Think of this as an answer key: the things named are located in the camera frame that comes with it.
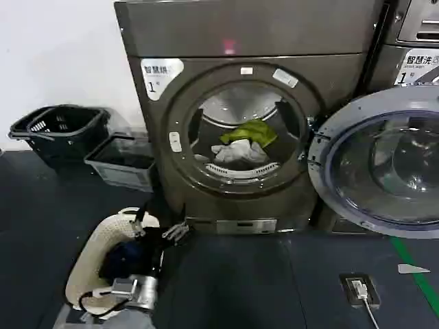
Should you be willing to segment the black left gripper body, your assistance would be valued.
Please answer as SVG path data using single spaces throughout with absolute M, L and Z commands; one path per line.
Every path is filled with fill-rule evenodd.
M 164 251 L 171 246 L 166 235 L 168 228 L 145 227 L 144 235 L 140 238 L 143 248 L 143 273 L 159 274 L 162 267 Z

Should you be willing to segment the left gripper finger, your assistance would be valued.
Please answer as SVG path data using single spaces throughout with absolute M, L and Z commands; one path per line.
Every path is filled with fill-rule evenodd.
M 178 214 L 177 223 L 168 228 L 162 233 L 162 240 L 169 245 L 177 245 L 185 237 L 189 231 L 189 225 L 186 221 L 186 205 L 184 204 L 182 210 Z
M 143 229 L 143 221 L 145 218 L 148 218 L 148 206 L 149 202 L 145 202 L 142 206 L 134 214 L 134 219 L 130 221 L 130 225 L 132 231 L 134 233 L 134 238 L 139 239 L 145 235 L 145 231 Z

